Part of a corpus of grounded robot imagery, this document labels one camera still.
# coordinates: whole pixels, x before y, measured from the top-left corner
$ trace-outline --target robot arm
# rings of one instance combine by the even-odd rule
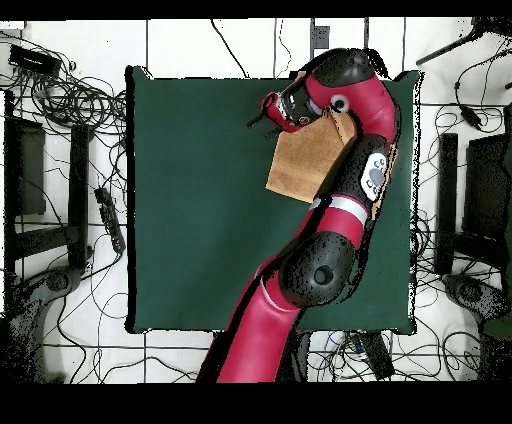
[[[315,107],[348,108],[358,118],[362,134],[288,245],[250,278],[225,331],[215,337],[197,382],[275,381],[288,336],[301,314],[337,298],[348,281],[365,223],[384,183],[395,137],[395,108],[368,68],[366,55],[340,50],[341,59],[330,57],[326,66],[272,96],[265,112],[282,129],[294,131],[306,125],[301,119],[305,111],[310,123],[321,116],[321,110],[313,115]],[[340,61],[352,66],[352,74],[357,63],[365,70],[358,78],[364,79],[341,85],[343,79],[330,78],[332,69],[344,70]]]

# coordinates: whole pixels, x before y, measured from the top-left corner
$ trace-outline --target black power adapter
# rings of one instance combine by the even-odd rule
[[[9,64],[52,78],[59,77],[62,61],[47,54],[11,45]]]
[[[476,114],[476,112],[465,106],[465,105],[459,105],[460,107],[460,116],[473,128],[479,130],[480,126],[482,125],[482,120],[480,117]]]

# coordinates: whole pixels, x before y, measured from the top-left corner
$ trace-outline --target table surface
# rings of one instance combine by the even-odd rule
[[[409,244],[417,76],[413,71],[400,82],[386,82],[402,109],[402,148],[360,287],[343,305],[309,309],[299,329],[412,332]],[[272,127],[245,126],[255,113],[253,105],[289,81],[149,80],[138,68],[134,78],[137,294],[130,313],[135,313],[135,328],[222,329],[251,273],[283,247],[309,207],[265,189],[275,142],[263,135]]]

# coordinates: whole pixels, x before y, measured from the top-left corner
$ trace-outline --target floor tile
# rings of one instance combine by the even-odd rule
[[[208,348],[213,333],[206,331],[151,330],[146,334],[147,346],[157,347],[204,347]]]
[[[310,351],[331,351],[344,339],[343,331],[315,331],[309,340]]]
[[[460,116],[460,109],[456,106],[434,107],[421,106],[420,108],[420,191],[419,203],[429,216],[435,213],[436,190],[438,184],[438,165],[439,165],[439,139],[438,134],[456,133],[458,134],[458,170],[457,170],[457,215],[456,229],[460,230],[462,216],[464,212],[465,182],[466,182],[466,149],[470,140],[484,138],[492,134],[502,134],[504,132],[504,123],[500,119],[499,112],[489,111],[496,115],[489,117],[487,125],[482,127],[490,134],[485,134],[470,127]]]
[[[444,364],[436,355],[394,355],[391,381],[447,381]]]
[[[48,372],[64,373],[69,383],[80,367],[73,384],[136,384],[144,380],[144,349],[97,349],[86,348],[84,354],[76,347],[44,347]]]
[[[308,356],[308,381],[375,381],[375,375],[364,362],[364,354],[336,354],[311,352]]]
[[[55,213],[51,208],[53,203],[55,210],[63,222],[68,220],[68,199],[69,199],[69,162],[71,147],[71,130],[62,127],[39,115],[39,109],[32,99],[23,99],[23,117],[25,119],[43,124],[46,132],[44,140],[44,187],[41,187],[49,197],[47,200],[46,212],[43,216],[26,217],[27,220],[57,222]],[[88,201],[89,216],[88,222],[102,223],[99,214],[99,205],[96,202],[94,189],[105,187],[111,193],[118,211],[120,223],[126,223],[126,195],[123,198],[123,191],[126,192],[126,183],[118,175],[112,176],[113,166],[116,163],[126,179],[126,156],[119,147],[118,135],[104,135],[95,132],[93,140],[89,144],[89,173],[88,173]]]
[[[92,271],[109,266],[116,255],[108,236],[97,227],[89,231],[91,244],[98,240]],[[143,347],[142,334],[129,334],[125,330],[128,310],[127,256],[110,269],[87,278],[66,300],[66,309],[61,319],[62,331],[80,344],[92,346],[139,346]],[[45,342],[62,343],[62,336],[55,328],[63,302],[55,301],[45,322]]]
[[[330,26],[329,49],[364,47],[363,18],[315,18],[316,26]],[[315,50],[315,56],[325,50]]]
[[[272,78],[274,19],[215,19],[214,24],[250,78]],[[279,42],[276,74],[309,61],[309,19],[285,19]],[[155,78],[244,78],[209,19],[149,21],[149,71]],[[288,77],[288,71],[281,74]]]
[[[369,20],[368,47],[379,52],[391,79],[402,72],[403,35],[404,18],[386,17]]]
[[[476,335],[476,323],[468,311],[448,300],[442,291],[441,283],[432,283],[432,286],[435,288],[427,288],[425,291],[423,291],[424,288],[418,289],[417,307],[414,313],[417,333],[412,336],[395,335],[393,337],[393,360],[396,369],[403,373],[425,374],[439,371],[437,375],[439,380],[451,380],[444,363],[443,342],[447,336],[457,331],[467,331]],[[453,338],[452,343],[447,344],[451,346],[450,351],[462,354],[464,338]],[[440,361],[442,362],[441,370],[439,370]],[[427,379],[423,375],[415,377]],[[398,375],[395,379],[403,380],[403,376],[401,378]]]
[[[146,382],[191,383],[206,353],[206,350],[192,349],[147,349]]]
[[[407,18],[406,69],[417,69],[417,60],[469,34],[472,28],[470,21],[471,18]],[[422,102],[454,102],[453,87],[459,75],[466,68],[492,57],[503,40],[498,35],[485,34],[477,41],[421,65],[419,69],[426,72]],[[511,61],[512,58],[507,56],[492,65],[484,104],[508,104],[512,101],[512,92],[504,89],[505,84],[512,80]],[[488,67],[487,63],[464,75],[459,90],[461,103],[480,104]]]
[[[480,343],[475,332],[467,334],[454,334],[447,339],[445,350],[441,351],[447,355],[445,368],[450,380],[468,381],[475,380],[478,376],[480,363]]]
[[[126,66],[144,65],[146,61],[144,20],[30,21],[23,37],[65,54],[76,63],[76,78],[85,78],[105,91],[111,91],[112,86],[116,94],[126,88]]]

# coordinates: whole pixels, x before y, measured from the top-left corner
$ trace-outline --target wire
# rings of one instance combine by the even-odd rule
[[[85,348],[83,346],[81,346],[80,344],[78,344],[77,342],[75,342],[73,339],[70,339],[68,336],[66,336],[64,334],[64,332],[62,331],[62,329],[60,328],[60,323],[61,323],[61,319],[62,319],[62,315],[64,314],[64,310],[66,309],[66,297],[67,296],[64,296],[64,302],[62,304],[62,309],[60,310],[60,314],[59,314],[59,317],[57,318],[57,329],[60,333],[60,335],[66,339],[68,342],[70,342],[71,344],[73,344],[74,346],[78,347],[82,353],[84,354],[84,357],[82,359],[82,362],[80,362],[80,365],[78,366],[78,368],[76,369],[75,373],[72,375],[71,377],[71,380],[69,381],[69,384],[73,384],[73,381],[75,380],[75,377],[77,376],[78,372],[80,371],[80,369],[83,367],[84,363],[85,363],[85,360],[87,359],[87,352],[85,350]]]
[[[274,77],[274,78],[279,78],[281,76],[281,74],[283,72],[286,72],[288,70],[288,67],[290,66],[290,62],[292,61],[292,54],[290,53],[290,50],[288,50],[288,47],[286,47],[283,43],[283,40],[281,39],[281,33],[283,31],[283,23],[284,23],[284,18],[281,20],[281,28],[279,29],[279,43],[281,43],[281,46],[283,46],[285,48],[285,50],[288,52],[288,63],[286,64],[286,68],[279,72],[279,74],[277,74],[277,77]]]
[[[447,335],[444,340],[443,340],[443,344],[441,346],[441,349],[443,351],[443,359],[444,359],[444,363],[445,363],[445,367],[446,367],[446,370],[448,371],[448,374],[450,375],[450,378],[453,380],[453,381],[457,381],[456,378],[453,376],[451,370],[454,369],[452,366],[450,366],[450,364],[448,363],[448,355],[446,355],[446,352],[447,352],[447,349],[446,349],[446,343],[448,342],[448,340],[453,337],[453,336],[456,336],[456,335],[465,335],[471,339],[473,339],[474,341],[476,341],[478,343],[478,345],[480,345],[480,340],[477,339],[473,334],[471,333],[468,333],[467,331],[455,331],[453,333],[450,333],[449,335]],[[453,354],[451,355],[452,357],[454,357],[457,361],[457,364],[464,364],[467,368],[475,371],[475,372],[478,372],[477,369],[476,369],[476,365],[477,365],[477,362],[475,361],[475,355],[465,351],[464,352],[464,358],[467,359],[468,358],[471,358],[473,360],[473,365],[470,365],[469,362],[463,362],[461,361],[460,359],[456,358],[455,356],[453,356]]]
[[[119,163],[125,154],[125,148],[124,144],[126,140],[126,92],[122,91],[119,94],[115,95],[114,90],[110,84],[108,84],[106,81],[103,81],[99,78],[94,77],[85,77],[85,78],[75,78],[71,72],[73,68],[76,68],[76,64],[69,60],[67,56],[65,56],[62,53],[53,52],[51,50],[48,50],[40,45],[37,45],[31,41],[23,40],[20,37],[11,37],[3,32],[0,31],[0,34],[4,35],[6,38],[15,38],[18,40],[26,41],[31,46],[33,46],[32,50],[40,50],[45,52],[46,54],[49,54],[52,57],[56,57],[61,60],[61,69],[60,69],[60,76],[58,78],[48,78],[41,75],[37,75],[31,72],[27,72],[21,68],[15,68],[13,70],[12,77],[6,76],[6,75],[0,75],[0,77],[4,78],[4,80],[7,81],[7,84],[4,84],[2,82],[2,87],[20,87],[20,93],[25,94],[26,92],[29,93],[30,98],[32,102],[34,103],[36,110],[35,111],[23,111],[26,113],[29,113],[32,115],[35,121],[44,121],[43,129],[46,133],[52,134],[52,135],[58,135],[62,139],[66,140],[67,142],[71,142],[69,136],[71,132],[69,131],[74,125],[82,125],[86,124],[93,128],[95,139],[98,140],[99,143],[101,143],[102,146],[108,149],[108,158],[110,165],[112,166],[111,172],[102,172],[98,169],[97,166],[95,166],[94,163],[89,161],[89,164],[91,167],[97,172],[98,174],[98,180],[101,176],[103,181],[98,181],[98,187],[107,187],[109,188],[109,191],[112,195],[112,190],[116,189],[119,190],[122,195],[122,203],[126,207],[126,193],[127,193],[127,178],[122,174],[122,172],[119,169]],[[108,89],[102,90],[99,89],[91,83],[102,83],[104,84]],[[19,99],[17,99],[16,105],[15,105],[15,111],[21,112],[21,108],[18,107],[20,104],[21,96]],[[104,139],[104,136],[114,136],[117,137],[117,140],[115,140],[113,143],[107,142]],[[50,155],[46,149],[44,149],[44,153],[49,156],[52,160],[54,160],[56,163],[63,163],[69,166],[69,161],[66,160],[60,160],[52,155]],[[61,168],[53,167],[47,171],[46,173],[55,172],[58,171],[61,176],[68,180],[68,178],[65,175],[65,172],[62,171]],[[61,228],[64,227],[62,225],[62,221],[60,217],[58,216],[55,207],[53,206],[51,200],[49,199],[48,195],[44,193],[44,191],[40,188],[33,185],[36,189],[39,189],[43,192],[46,199],[49,201],[50,205],[52,206],[52,210],[57,217],[57,220],[59,221],[59,224]],[[99,331],[101,326],[102,318],[108,317],[109,319],[122,319],[124,316],[114,316],[107,312],[105,312],[105,309],[109,302],[115,297],[120,294],[126,295],[126,293],[115,293],[110,297],[110,299],[107,300],[107,302],[104,304],[103,307],[100,307],[100,305],[97,302],[97,298],[95,297],[95,291],[103,284],[105,278],[109,274],[109,271],[111,268],[117,264],[121,258],[122,255],[117,255],[116,258],[110,263],[109,265],[102,267],[101,269],[94,270],[94,259],[96,255],[96,245],[99,241],[99,239],[106,234],[101,235],[98,237],[94,243],[93,247],[93,267],[91,268],[91,272],[88,275],[85,275],[81,278],[81,281],[85,281],[87,279],[91,279],[91,292],[88,296],[86,296],[78,305],[76,305],[73,310],[70,312],[67,312],[65,314],[66,309],[66,297],[64,298],[64,304],[63,308],[60,311],[59,317],[57,319],[56,325],[51,328],[49,331],[46,332],[46,334],[43,336],[43,340],[45,337],[48,336],[54,329],[57,329],[61,336],[66,339],[69,343],[71,343],[74,347],[80,348],[80,350],[84,353],[84,358],[79,364],[78,368],[74,371],[70,382],[73,383],[76,380],[76,377],[80,370],[83,368],[85,361],[86,361],[86,350],[84,346],[80,345],[79,343],[72,340],[69,336],[63,333],[61,325],[62,323],[70,317],[72,314],[74,314],[77,309],[84,304],[84,302],[87,301],[90,297],[93,298],[93,301],[96,305],[96,307],[100,310],[100,319],[98,321],[98,346],[96,346],[96,351],[93,355],[93,364],[92,369],[80,380],[78,381],[78,384],[83,383],[87,378],[95,374],[97,381],[100,384],[104,384],[105,380],[110,376],[110,374],[115,369],[119,368],[128,368],[135,366],[137,364],[140,364],[142,362],[145,362],[147,360],[153,360],[159,362],[161,365],[165,366],[166,368],[173,370],[175,372],[180,373],[180,376],[178,376],[173,382],[180,381],[181,379],[187,377],[190,380],[194,379],[194,376],[197,375],[195,372],[184,372],[179,370],[176,367],[172,367],[170,365],[165,364],[163,361],[161,361],[158,358],[155,357],[145,357],[142,361],[138,361],[135,364],[129,364],[129,365],[122,365],[122,366],[116,366],[111,368],[106,372],[104,376],[101,376],[100,366],[103,358],[103,351],[99,347]],[[51,266],[63,255],[58,256],[57,258],[53,259],[47,267],[46,271],[43,271],[42,273],[36,274],[35,276],[32,276],[26,280],[24,280],[20,284],[20,287],[28,287],[29,283],[34,281],[37,278],[43,276],[44,274],[47,274],[48,270],[51,268]],[[102,276],[101,280],[97,284],[93,284],[92,277],[101,273],[105,272],[105,274]],[[5,270],[8,275],[13,274],[16,276],[16,274],[11,273],[10,271]]]
[[[277,38],[277,18],[274,18],[274,63],[272,66],[272,78],[276,77],[276,59],[277,59],[276,38]]]
[[[242,65],[240,64],[240,62],[238,61],[238,59],[235,57],[235,55],[233,54],[233,52],[231,51],[231,49],[229,48],[228,46],[228,43],[226,42],[226,40],[224,39],[224,36],[221,34],[221,32],[217,29],[217,27],[215,26],[215,22],[213,22],[213,19],[210,19],[210,22],[212,24],[212,27],[213,29],[215,30],[215,32],[217,34],[219,34],[219,37],[221,38],[222,42],[224,43],[224,45],[226,46],[226,48],[228,49],[228,52],[229,54],[231,55],[231,57],[233,59],[235,59],[235,62],[237,63],[237,65],[240,67],[240,69],[242,70],[242,73],[244,74],[244,77],[245,78],[249,78],[249,75],[245,73],[244,71],[244,68],[242,68]]]
[[[496,53],[494,55],[492,55],[488,59],[483,60],[483,61],[481,61],[479,63],[476,63],[476,64],[466,68],[464,71],[462,71],[462,73],[459,75],[459,78],[457,79],[457,81],[455,83],[455,86],[454,86],[455,100],[456,100],[459,108],[461,109],[461,112],[462,112],[463,116],[465,117],[465,120],[473,128],[475,128],[476,130],[478,130],[480,132],[486,133],[486,134],[490,134],[490,133],[493,133],[493,132],[497,131],[501,127],[501,125],[503,124],[503,113],[501,112],[501,110],[496,108],[496,107],[483,107],[483,102],[484,102],[484,98],[485,98],[485,92],[487,90],[487,80],[488,80],[488,76],[489,76],[489,71],[491,70],[491,66],[495,62],[496,59],[498,59],[500,57],[504,57],[504,56],[512,53],[512,49],[506,49],[506,50],[500,52],[502,47],[505,44],[507,44],[507,46],[508,46],[510,44],[510,42],[511,42],[511,40],[509,38],[506,38],[500,44],[500,46],[498,47],[498,50],[496,50]],[[487,72],[486,72],[486,75],[485,75],[485,83],[484,83],[484,89],[483,89],[483,93],[482,93],[482,98],[481,98],[481,101],[480,101],[480,106],[477,109],[479,109],[478,110],[479,113],[483,113],[483,115],[484,115],[484,117],[486,119],[486,122],[483,124],[483,126],[487,125],[487,123],[489,121],[489,117],[491,117],[491,118],[499,117],[500,118],[500,124],[499,124],[498,128],[495,128],[493,130],[484,130],[484,129],[482,129],[482,125],[480,123],[476,122],[479,119],[477,117],[477,115],[478,115],[477,110],[476,109],[470,109],[468,106],[461,104],[460,99],[459,99],[460,81],[461,81],[462,77],[466,74],[466,72],[470,71],[473,68],[476,68],[477,66],[483,65],[483,64],[485,64],[487,62],[490,62],[490,63],[489,63],[489,67],[487,68]],[[498,115],[493,115],[493,114],[489,113],[490,111],[496,111],[498,113]]]
[[[27,183],[28,185],[39,190],[41,193],[43,193],[46,200],[48,200],[48,203],[50,204],[50,207],[52,208],[52,211],[53,211],[55,217],[57,218],[57,221],[59,222],[60,228],[62,230],[62,235],[64,236],[64,239],[66,240],[66,246],[69,247],[70,241],[69,241],[68,233],[66,232],[66,229],[64,228],[64,225],[62,224],[62,220],[60,219],[60,216],[57,213],[57,210],[55,209],[55,206],[53,205],[53,202],[50,199],[50,197],[46,194],[46,192],[41,187],[39,187],[37,184],[34,184],[32,181],[29,181],[25,177],[22,177],[22,176],[19,176],[18,178],[20,180],[24,181],[25,183]]]

